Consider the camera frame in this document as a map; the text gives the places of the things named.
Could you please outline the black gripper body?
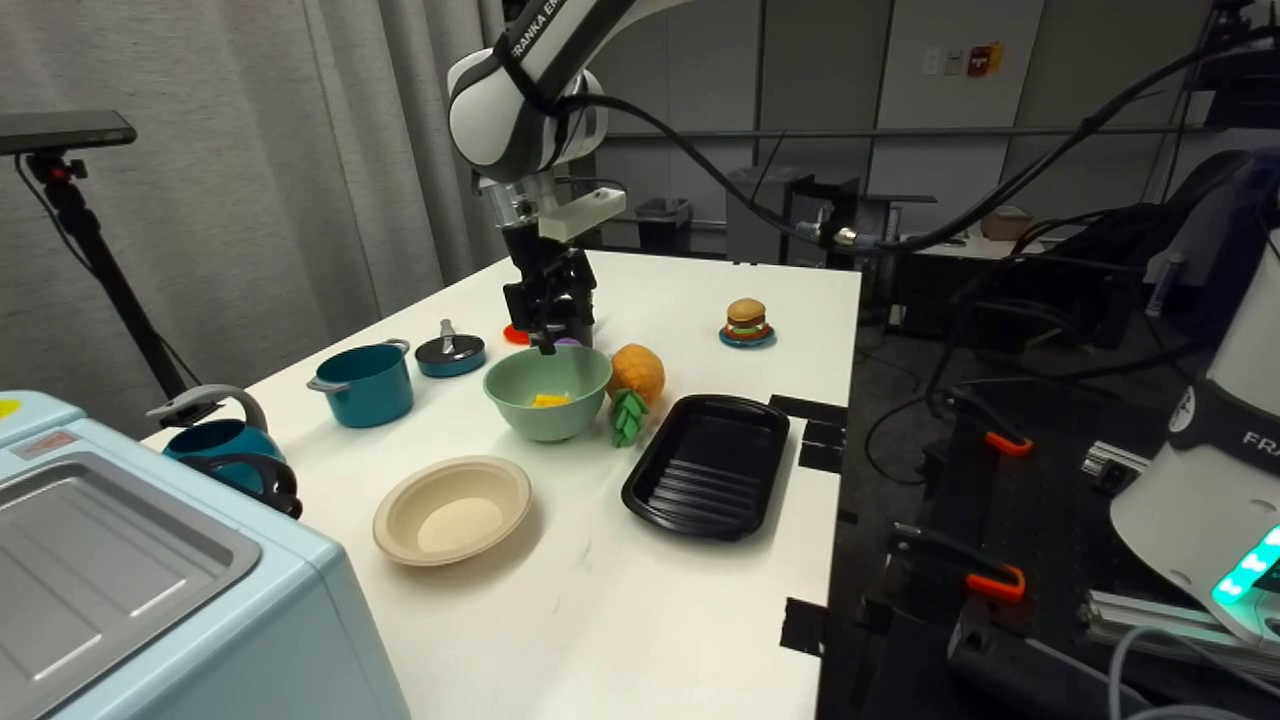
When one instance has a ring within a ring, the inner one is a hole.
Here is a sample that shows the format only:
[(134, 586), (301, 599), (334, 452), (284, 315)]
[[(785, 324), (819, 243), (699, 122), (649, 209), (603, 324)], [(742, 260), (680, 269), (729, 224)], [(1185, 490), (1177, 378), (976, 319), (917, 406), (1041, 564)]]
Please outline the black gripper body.
[(582, 336), (591, 328), (597, 272), (576, 243), (545, 241), (530, 224), (503, 231), (515, 278), (503, 287), (519, 331)]

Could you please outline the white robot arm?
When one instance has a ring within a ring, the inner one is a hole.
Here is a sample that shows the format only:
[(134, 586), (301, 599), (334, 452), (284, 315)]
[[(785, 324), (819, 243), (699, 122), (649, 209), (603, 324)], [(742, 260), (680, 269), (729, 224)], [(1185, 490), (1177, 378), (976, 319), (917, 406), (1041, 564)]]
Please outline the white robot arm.
[(580, 234), (626, 209), (597, 184), (571, 201), (557, 171), (609, 135), (603, 88), (589, 72), (622, 27), (684, 0), (530, 0), (503, 30), (446, 68), (446, 138), (494, 209), (519, 272), (507, 324), (545, 354), (591, 342), (591, 264)]

